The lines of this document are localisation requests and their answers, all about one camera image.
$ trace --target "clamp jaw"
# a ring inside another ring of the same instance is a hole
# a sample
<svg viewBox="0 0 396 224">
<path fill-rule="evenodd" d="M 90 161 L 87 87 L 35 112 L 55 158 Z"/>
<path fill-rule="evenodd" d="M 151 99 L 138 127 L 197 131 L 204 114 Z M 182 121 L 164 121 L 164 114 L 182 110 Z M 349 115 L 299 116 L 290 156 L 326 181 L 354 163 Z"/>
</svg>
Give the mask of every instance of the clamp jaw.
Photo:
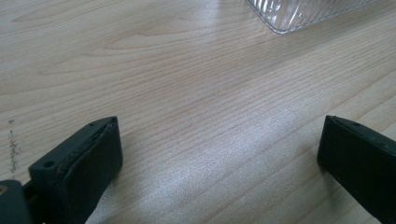
<svg viewBox="0 0 396 224">
<path fill-rule="evenodd" d="M 327 116 L 318 164 L 380 222 L 396 223 L 395 141 L 357 122 Z"/>
<path fill-rule="evenodd" d="M 0 223 L 84 223 L 122 166 L 117 117 L 94 121 L 29 167 L 0 181 Z"/>
</svg>

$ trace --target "clear plastic container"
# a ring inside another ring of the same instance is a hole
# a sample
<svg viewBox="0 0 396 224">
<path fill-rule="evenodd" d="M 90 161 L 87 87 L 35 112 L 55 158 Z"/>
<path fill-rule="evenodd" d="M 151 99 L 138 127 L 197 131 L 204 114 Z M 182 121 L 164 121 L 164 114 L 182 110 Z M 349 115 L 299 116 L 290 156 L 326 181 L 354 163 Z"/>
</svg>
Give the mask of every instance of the clear plastic container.
<svg viewBox="0 0 396 224">
<path fill-rule="evenodd" d="M 277 34 L 298 30 L 374 0 L 246 0 Z"/>
</svg>

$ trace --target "black plastic jaw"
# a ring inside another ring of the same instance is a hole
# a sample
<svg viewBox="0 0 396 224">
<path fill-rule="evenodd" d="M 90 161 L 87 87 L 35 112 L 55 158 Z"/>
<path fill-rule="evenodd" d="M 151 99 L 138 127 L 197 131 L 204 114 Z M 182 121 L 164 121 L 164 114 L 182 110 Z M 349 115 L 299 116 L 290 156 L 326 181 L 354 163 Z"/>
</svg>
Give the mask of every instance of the black plastic jaw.
<svg viewBox="0 0 396 224">
<path fill-rule="evenodd" d="M 86 125 L 29 167 L 32 179 L 23 193 L 31 222 L 18 223 L 84 223 L 121 166 L 117 118 Z"/>
<path fill-rule="evenodd" d="M 327 116 L 318 163 L 379 221 L 396 223 L 396 142 L 357 122 Z"/>
</svg>

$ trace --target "wood grain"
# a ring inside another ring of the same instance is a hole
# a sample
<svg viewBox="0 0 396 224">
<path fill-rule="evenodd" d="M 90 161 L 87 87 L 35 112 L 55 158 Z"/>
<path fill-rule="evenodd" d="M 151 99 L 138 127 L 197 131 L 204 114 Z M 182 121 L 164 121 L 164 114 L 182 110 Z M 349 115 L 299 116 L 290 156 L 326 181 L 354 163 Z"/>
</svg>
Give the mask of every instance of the wood grain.
<svg viewBox="0 0 396 224">
<path fill-rule="evenodd" d="M 327 114 L 396 139 L 396 3 L 290 35 L 240 0 L 0 2 L 0 178 L 120 119 L 89 223 L 377 223 L 316 162 Z"/>
</svg>

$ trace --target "wooden table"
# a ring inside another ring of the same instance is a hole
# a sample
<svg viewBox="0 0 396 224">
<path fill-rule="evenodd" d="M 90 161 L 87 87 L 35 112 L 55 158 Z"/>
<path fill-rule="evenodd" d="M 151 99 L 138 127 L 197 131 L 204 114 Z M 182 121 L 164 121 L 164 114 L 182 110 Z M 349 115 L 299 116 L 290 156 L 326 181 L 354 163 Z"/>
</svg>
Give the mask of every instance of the wooden table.
<svg viewBox="0 0 396 224">
<path fill-rule="evenodd" d="M 275 35 L 242 0 L 2 1 L 0 178 L 114 115 L 89 223 L 376 223 L 316 156 L 327 114 L 396 139 L 395 9 Z"/>
</svg>

